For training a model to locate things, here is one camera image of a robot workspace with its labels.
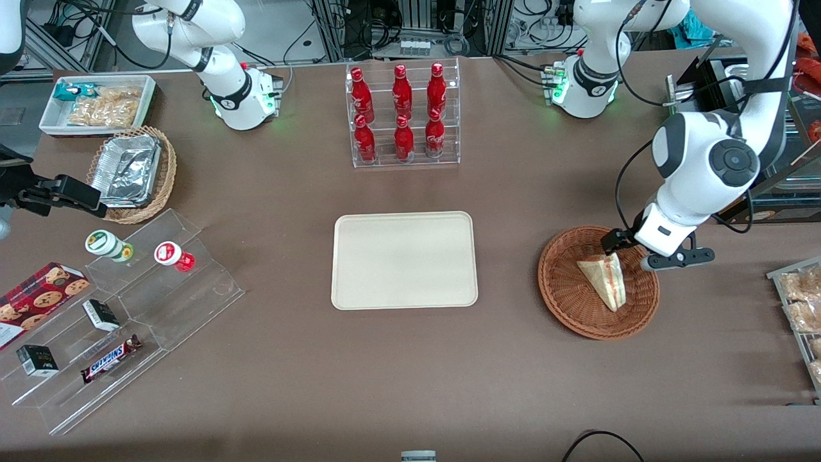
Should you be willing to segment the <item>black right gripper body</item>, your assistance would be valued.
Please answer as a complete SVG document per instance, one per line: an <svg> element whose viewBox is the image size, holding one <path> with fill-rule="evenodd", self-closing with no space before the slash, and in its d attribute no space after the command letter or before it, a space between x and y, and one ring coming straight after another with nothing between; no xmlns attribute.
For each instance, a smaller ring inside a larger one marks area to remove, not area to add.
<svg viewBox="0 0 821 462"><path fill-rule="evenodd" d="M41 185L49 179L36 175L32 163L30 156L1 146L1 202L4 207L48 216L53 207L61 207L62 203Z"/></svg>

